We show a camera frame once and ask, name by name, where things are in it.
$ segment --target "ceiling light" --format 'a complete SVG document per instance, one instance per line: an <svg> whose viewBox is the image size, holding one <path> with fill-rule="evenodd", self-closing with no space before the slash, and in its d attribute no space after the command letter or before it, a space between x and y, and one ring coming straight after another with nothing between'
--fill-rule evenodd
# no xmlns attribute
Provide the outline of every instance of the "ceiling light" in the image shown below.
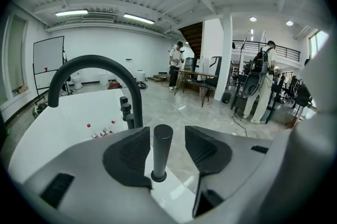
<svg viewBox="0 0 337 224"><path fill-rule="evenodd" d="M141 22L144 22L144 23L154 24L154 21L152 21L152 20L141 18L141 17L131 15L131 14L128 14L128 13L124 14L124 18L130 18L130 19L134 19L134 20L141 21Z"/></svg>
<svg viewBox="0 0 337 224"><path fill-rule="evenodd" d="M79 14L88 14L88 11L86 9L77 9L75 11L62 11L55 13L57 17L68 15L79 15Z"/></svg>

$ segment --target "black railing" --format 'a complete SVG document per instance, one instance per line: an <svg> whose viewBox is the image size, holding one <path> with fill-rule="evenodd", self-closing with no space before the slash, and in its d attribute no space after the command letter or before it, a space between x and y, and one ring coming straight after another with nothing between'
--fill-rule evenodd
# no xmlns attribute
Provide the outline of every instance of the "black railing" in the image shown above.
<svg viewBox="0 0 337 224"><path fill-rule="evenodd" d="M235 43L236 49L241 49L243 41L233 41L233 42ZM246 41L246 44L244 45L243 49L246 51L255 51L256 53L258 53L259 50L266 45L267 44L264 42ZM276 45L276 53L278 56L286 57L298 62L300 61L301 52L299 51Z"/></svg>

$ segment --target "white pants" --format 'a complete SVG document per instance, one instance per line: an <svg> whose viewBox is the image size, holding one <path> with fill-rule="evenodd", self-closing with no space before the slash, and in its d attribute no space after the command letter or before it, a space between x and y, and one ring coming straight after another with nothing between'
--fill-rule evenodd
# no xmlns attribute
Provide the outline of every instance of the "white pants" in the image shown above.
<svg viewBox="0 0 337 224"><path fill-rule="evenodd" d="M262 116L264 115L265 110L267 109L269 96L272 89L271 85L272 81L270 80L267 74L263 81L262 86L259 85L260 89L257 89L257 91L247 99L246 107L243 112L243 114L246 116L248 116L251 113L254 101L256 100L257 96L258 95L260 96L259 103L257 104L256 111L253 116L253 120L256 123L260 122Z"/></svg>

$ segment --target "toilet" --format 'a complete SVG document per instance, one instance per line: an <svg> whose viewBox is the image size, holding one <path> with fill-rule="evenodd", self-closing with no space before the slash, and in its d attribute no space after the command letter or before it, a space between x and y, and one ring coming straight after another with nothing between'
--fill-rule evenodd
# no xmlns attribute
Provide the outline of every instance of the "toilet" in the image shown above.
<svg viewBox="0 0 337 224"><path fill-rule="evenodd" d="M76 73L76 75L72 76L72 82L74 83L74 89L78 90L82 88L82 83L81 83L81 74L79 72Z"/></svg>

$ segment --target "black speaker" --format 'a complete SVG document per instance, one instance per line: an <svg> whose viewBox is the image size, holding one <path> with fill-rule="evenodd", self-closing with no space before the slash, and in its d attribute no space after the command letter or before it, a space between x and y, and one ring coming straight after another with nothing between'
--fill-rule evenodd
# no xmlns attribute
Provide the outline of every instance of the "black speaker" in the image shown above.
<svg viewBox="0 0 337 224"><path fill-rule="evenodd" d="M229 103L230 99L231 99L231 96L232 94L231 93L228 93L228 92L224 92L223 95L222 95L222 102L223 103Z"/></svg>

